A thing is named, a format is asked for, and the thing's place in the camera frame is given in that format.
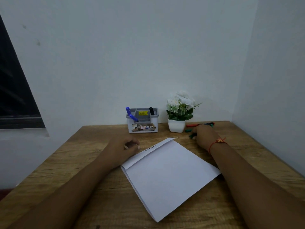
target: blue pen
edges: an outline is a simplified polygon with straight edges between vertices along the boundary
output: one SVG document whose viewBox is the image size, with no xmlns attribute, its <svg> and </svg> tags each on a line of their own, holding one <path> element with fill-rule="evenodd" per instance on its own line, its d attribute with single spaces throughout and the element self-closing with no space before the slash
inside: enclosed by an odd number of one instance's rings
<svg viewBox="0 0 305 229">
<path fill-rule="evenodd" d="M 130 117 L 131 119 L 133 119 L 133 120 L 136 121 L 136 122 L 139 121 L 134 115 L 132 115 L 132 113 L 130 112 L 130 108 L 129 108 L 129 107 L 126 107 L 126 111 L 127 111 L 127 115 L 129 115 L 129 117 Z"/>
</svg>

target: person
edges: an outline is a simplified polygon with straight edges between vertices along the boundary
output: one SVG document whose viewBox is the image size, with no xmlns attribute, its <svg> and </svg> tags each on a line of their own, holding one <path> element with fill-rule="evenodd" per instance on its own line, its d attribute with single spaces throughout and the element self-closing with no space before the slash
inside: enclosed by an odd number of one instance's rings
<svg viewBox="0 0 305 229">
<path fill-rule="evenodd" d="M 207 125 L 195 127 L 192 132 L 197 133 L 196 141 L 205 150 L 220 138 Z M 139 145 L 131 135 L 111 139 L 92 163 L 9 228 L 69 228 L 96 185 L 136 154 Z M 305 228 L 303 201 L 257 171 L 228 144 L 214 143 L 210 153 L 249 228 Z"/>
</svg>

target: white envelope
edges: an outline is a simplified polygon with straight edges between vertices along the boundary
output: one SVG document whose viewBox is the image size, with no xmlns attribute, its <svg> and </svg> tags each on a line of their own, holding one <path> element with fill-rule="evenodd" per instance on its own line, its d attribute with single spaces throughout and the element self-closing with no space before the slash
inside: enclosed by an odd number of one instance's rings
<svg viewBox="0 0 305 229">
<path fill-rule="evenodd" d="M 129 158 L 122 170 L 151 217 L 159 222 L 220 174 L 174 138 Z"/>
</svg>

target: wooden tabletop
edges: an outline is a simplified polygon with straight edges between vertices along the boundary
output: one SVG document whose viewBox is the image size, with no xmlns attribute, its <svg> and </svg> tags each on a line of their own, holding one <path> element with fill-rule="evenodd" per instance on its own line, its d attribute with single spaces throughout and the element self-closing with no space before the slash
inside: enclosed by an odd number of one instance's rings
<svg viewBox="0 0 305 229">
<path fill-rule="evenodd" d="M 229 121 L 214 129 L 243 158 L 272 181 L 305 200 L 305 180 L 262 145 Z M 109 139 L 127 134 L 127 125 L 84 126 L 44 161 L 8 196 L 0 201 L 0 228 L 6 228 L 67 182 L 97 157 Z M 216 166 L 212 157 L 189 138 L 159 124 L 158 133 L 138 133 L 143 150 L 168 137 Z M 74 228 L 245 228 L 222 175 L 208 183 L 176 210 L 155 222 L 120 168 L 98 185 L 84 206 Z"/>
</svg>

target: pen holder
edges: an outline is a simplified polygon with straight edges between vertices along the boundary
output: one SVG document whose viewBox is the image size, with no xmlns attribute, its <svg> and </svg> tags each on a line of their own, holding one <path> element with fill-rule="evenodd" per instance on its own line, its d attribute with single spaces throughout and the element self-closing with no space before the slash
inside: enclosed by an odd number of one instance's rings
<svg viewBox="0 0 305 229">
<path fill-rule="evenodd" d="M 131 108 L 130 112 L 139 121 L 134 121 L 126 114 L 129 133 L 158 132 L 158 108 L 152 108 L 155 115 L 151 115 L 149 108 Z"/>
</svg>

